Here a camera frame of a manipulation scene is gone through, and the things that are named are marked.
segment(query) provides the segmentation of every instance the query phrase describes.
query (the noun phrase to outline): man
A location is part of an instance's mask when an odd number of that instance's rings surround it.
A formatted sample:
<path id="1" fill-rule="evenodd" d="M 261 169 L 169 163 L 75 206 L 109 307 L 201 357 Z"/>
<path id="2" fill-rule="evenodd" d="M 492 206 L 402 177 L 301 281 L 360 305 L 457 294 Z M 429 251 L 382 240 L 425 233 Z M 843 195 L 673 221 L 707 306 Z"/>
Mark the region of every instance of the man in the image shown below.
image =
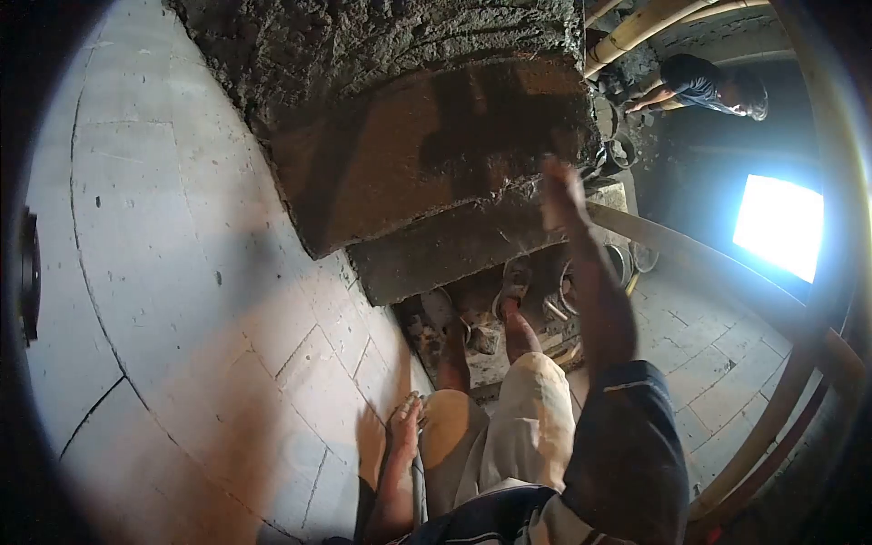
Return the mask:
<path id="1" fill-rule="evenodd" d="M 626 112 L 705 106 L 762 121 L 769 98 L 760 78 L 739 68 L 727 73 L 703 58 L 675 55 L 630 88 Z"/>
<path id="2" fill-rule="evenodd" d="M 391 420 L 392 448 L 364 540 L 680 543 L 687 472 L 664 378 L 631 361 L 630 302 L 590 235 L 577 172 L 543 161 L 544 206 L 569 236 L 589 392 L 574 423 L 563 371 L 542 353 L 520 313 L 530 274 L 506 267 L 495 308 L 511 367 L 489 418 L 469 398 L 465 327 L 440 292 L 422 297 L 444 328 L 438 391 L 414 395 Z M 412 459 L 424 462 L 430 520 L 412 532 Z"/>

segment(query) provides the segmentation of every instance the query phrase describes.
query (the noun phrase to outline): sandal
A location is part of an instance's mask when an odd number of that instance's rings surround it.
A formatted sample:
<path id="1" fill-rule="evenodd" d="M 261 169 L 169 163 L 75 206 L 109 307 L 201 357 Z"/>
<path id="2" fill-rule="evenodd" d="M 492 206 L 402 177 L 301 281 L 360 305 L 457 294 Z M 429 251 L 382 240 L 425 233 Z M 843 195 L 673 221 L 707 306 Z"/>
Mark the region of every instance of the sandal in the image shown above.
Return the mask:
<path id="1" fill-rule="evenodd" d="M 517 300 L 518 306 L 521 306 L 521 300 L 527 295 L 530 280 L 533 278 L 533 270 L 530 268 L 529 262 L 530 256 L 522 255 L 507 261 L 506 266 L 503 268 L 502 289 L 494 297 L 494 302 L 491 303 L 491 312 L 501 322 L 505 321 L 505 317 L 501 312 L 503 300 L 511 297 Z"/>

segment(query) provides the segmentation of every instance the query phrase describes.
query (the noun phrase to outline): window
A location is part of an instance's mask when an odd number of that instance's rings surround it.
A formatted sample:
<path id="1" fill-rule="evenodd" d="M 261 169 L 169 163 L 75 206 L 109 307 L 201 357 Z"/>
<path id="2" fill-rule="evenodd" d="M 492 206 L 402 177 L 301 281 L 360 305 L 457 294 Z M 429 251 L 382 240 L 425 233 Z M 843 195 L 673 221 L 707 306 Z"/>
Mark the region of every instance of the window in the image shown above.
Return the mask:
<path id="1" fill-rule="evenodd" d="M 823 196 L 789 181 L 748 175 L 732 241 L 806 282 L 823 236 Z"/>

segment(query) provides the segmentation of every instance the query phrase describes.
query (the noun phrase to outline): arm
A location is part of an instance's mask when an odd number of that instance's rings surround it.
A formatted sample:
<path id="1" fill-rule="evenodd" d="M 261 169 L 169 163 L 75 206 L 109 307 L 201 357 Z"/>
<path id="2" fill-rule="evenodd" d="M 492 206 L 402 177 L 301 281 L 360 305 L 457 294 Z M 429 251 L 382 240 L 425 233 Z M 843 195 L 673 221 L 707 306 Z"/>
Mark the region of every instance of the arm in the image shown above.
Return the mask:
<path id="1" fill-rule="evenodd" d="M 391 417 L 391 453 L 378 487 L 376 504 L 364 532 L 364 543 L 381 545 L 412 531 L 414 499 L 412 461 L 418 451 L 418 415 L 421 400 L 412 392 Z"/>
<path id="2" fill-rule="evenodd" d="M 547 214 L 569 236 L 585 362 L 592 374 L 628 362 L 637 342 L 630 299 L 618 284 L 605 249 L 590 236 L 591 221 L 578 172 L 548 157 L 542 173 Z"/>
<path id="3" fill-rule="evenodd" d="M 630 104 L 630 106 L 627 108 L 627 113 L 635 112 L 636 110 L 640 110 L 649 104 L 656 104 L 657 102 L 663 102 L 664 100 L 669 100 L 672 97 L 674 97 L 675 95 L 677 95 L 677 93 L 674 92 L 669 87 L 667 87 L 666 85 L 660 85 L 660 86 L 654 87 L 653 89 L 651 89 L 650 91 L 645 93 L 645 95 L 642 98 L 640 98 L 638 100 L 634 100 Z"/>

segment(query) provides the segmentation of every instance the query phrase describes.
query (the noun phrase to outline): brown stone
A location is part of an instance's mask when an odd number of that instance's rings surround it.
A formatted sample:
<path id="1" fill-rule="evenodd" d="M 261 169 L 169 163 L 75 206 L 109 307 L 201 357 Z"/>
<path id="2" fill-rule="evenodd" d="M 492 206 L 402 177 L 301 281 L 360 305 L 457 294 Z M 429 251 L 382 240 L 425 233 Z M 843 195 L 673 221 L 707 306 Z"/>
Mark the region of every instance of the brown stone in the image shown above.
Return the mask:
<path id="1" fill-rule="evenodd" d="M 273 138 L 297 232 L 320 257 L 589 154 L 587 87 L 563 58 L 421 72 Z"/>

